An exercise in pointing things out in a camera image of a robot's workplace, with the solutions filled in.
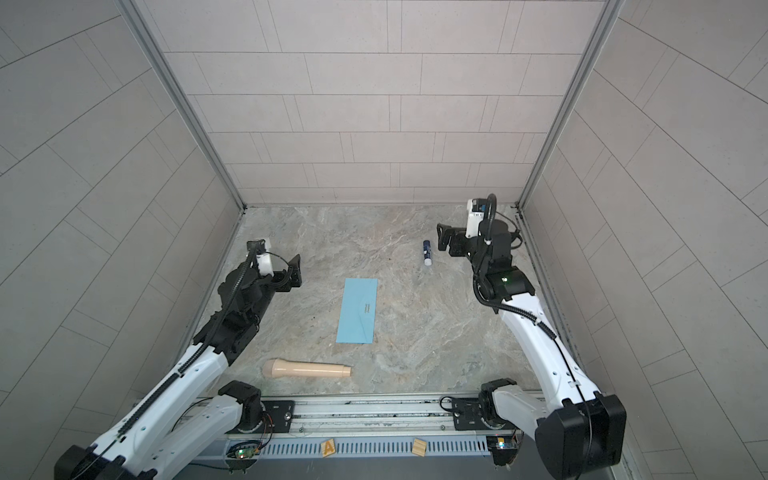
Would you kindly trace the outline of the teal paper envelope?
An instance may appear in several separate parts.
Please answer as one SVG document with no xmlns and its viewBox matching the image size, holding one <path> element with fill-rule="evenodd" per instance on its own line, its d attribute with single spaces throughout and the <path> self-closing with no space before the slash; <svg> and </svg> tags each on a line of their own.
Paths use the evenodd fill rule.
<svg viewBox="0 0 768 480">
<path fill-rule="evenodd" d="M 345 280 L 337 343 L 373 343 L 377 287 L 377 279 L 347 278 Z"/>
</svg>

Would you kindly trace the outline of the blue white glue stick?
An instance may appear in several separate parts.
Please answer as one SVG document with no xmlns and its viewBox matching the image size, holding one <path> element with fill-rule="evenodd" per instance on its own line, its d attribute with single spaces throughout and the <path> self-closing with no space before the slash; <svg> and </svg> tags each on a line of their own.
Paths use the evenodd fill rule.
<svg viewBox="0 0 768 480">
<path fill-rule="evenodd" d="M 431 242 L 429 240 L 423 241 L 423 261 L 425 266 L 431 266 L 433 263 Z"/>
</svg>

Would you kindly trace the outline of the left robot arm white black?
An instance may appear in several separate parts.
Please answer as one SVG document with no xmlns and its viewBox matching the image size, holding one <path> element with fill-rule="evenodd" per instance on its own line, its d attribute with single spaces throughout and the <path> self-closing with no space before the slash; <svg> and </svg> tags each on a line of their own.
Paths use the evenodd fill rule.
<svg viewBox="0 0 768 480">
<path fill-rule="evenodd" d="M 55 463 L 56 479 L 172 479 L 206 447 L 231 431 L 264 426 L 260 390 L 231 381 L 199 396 L 231 366 L 260 329 L 274 295 L 302 284 L 301 257 L 272 267 L 266 240 L 219 287 L 222 307 L 196 334 L 170 372 L 129 413 L 88 447 L 73 445 Z"/>
</svg>

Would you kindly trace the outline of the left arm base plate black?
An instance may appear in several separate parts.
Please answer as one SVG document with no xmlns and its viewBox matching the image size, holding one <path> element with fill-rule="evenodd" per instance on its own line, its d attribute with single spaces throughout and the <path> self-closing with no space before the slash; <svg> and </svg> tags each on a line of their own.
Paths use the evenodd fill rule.
<svg viewBox="0 0 768 480">
<path fill-rule="evenodd" d="M 296 403 L 293 400 L 261 400 L 259 420 L 253 425 L 238 426 L 242 434 L 288 433 Z"/>
</svg>

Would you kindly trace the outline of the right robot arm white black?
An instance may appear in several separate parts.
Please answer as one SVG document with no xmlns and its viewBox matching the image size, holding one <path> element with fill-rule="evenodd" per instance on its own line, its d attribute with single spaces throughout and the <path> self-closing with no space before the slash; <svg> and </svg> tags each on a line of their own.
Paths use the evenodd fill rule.
<svg viewBox="0 0 768 480">
<path fill-rule="evenodd" d="M 437 226 L 438 248 L 471 264 L 476 300 L 498 314 L 522 347 L 543 397 L 526 393 L 510 379 L 482 385 L 480 417 L 493 430 L 512 427 L 532 438 L 555 479 L 582 475 L 619 463 L 627 412 L 615 395 L 603 394 L 578 367 L 551 326 L 536 290 L 513 265 L 519 230 L 497 217 L 497 198 L 471 199 L 463 228 Z"/>
</svg>

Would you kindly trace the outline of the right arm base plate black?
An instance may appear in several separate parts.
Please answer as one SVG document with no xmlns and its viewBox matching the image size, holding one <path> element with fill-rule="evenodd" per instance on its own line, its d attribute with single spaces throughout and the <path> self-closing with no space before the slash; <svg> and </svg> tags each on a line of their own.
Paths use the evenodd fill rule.
<svg viewBox="0 0 768 480">
<path fill-rule="evenodd" d="M 518 430 L 511 422 L 486 417 L 477 398 L 445 396 L 441 399 L 440 407 L 450 414 L 456 431 Z"/>
</svg>

